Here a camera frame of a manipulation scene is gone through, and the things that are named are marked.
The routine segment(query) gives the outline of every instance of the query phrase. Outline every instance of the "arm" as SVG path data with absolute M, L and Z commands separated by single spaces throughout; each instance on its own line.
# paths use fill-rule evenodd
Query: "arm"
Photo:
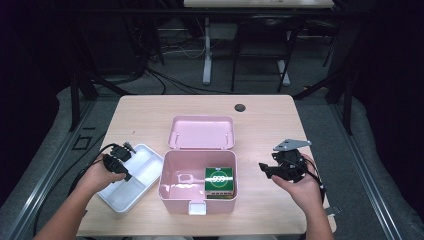
M 311 163 L 307 162 L 308 170 L 314 173 L 314 167 Z M 272 176 L 272 180 L 286 190 L 292 196 L 295 203 L 303 210 L 306 216 L 306 239 L 334 239 L 331 231 L 330 223 L 328 222 L 327 214 L 321 202 L 321 194 L 319 191 L 318 183 L 308 174 L 299 182 L 291 183 L 285 181 L 278 176 Z
M 115 174 L 107 171 L 102 162 L 92 165 L 34 239 L 75 239 L 91 197 L 111 182 L 120 181 L 124 177 L 123 173 Z

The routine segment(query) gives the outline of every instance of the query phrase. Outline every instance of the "person's left hand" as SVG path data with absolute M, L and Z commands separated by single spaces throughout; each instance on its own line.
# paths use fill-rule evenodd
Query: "person's left hand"
M 79 180 L 76 189 L 82 189 L 94 195 L 106 188 L 110 183 L 121 181 L 125 178 L 125 173 L 116 174 L 109 172 L 101 160 L 103 157 L 104 154 L 101 154 L 94 161 L 95 163 L 88 168 L 87 172 Z

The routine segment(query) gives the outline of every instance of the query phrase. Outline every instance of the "person's right hand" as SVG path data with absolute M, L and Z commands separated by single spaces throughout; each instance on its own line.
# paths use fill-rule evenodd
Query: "person's right hand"
M 308 171 L 315 174 L 315 169 L 312 164 L 314 161 L 306 154 L 302 154 L 306 161 Z M 297 183 L 286 181 L 276 175 L 271 179 L 275 184 L 290 193 L 295 203 L 306 213 L 313 209 L 322 208 L 321 193 L 318 183 L 309 174 Z

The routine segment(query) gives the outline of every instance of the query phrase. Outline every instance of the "hand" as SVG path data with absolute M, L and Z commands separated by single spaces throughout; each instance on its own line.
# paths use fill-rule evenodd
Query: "hand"
M 79 180 L 76 189 L 82 189 L 84 192 L 95 194 L 110 183 L 121 181 L 125 178 L 125 173 L 111 173 L 103 164 L 104 154 L 100 154 L 99 157 L 94 161 L 94 164 L 88 168 L 87 172 Z
M 314 161 L 306 154 L 302 154 L 302 156 L 311 161 L 306 161 L 306 165 L 308 171 L 315 174 L 314 166 L 312 166 Z M 290 193 L 295 203 L 305 213 L 314 209 L 323 208 L 318 183 L 309 174 L 306 174 L 305 177 L 297 183 L 288 182 L 276 175 L 273 175 L 271 179 L 275 184 Z

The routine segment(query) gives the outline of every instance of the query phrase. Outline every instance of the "label on green box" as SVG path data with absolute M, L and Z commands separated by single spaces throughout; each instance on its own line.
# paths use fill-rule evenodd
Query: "label on green box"
M 206 168 L 205 193 L 207 198 L 231 197 L 234 193 L 233 168 Z

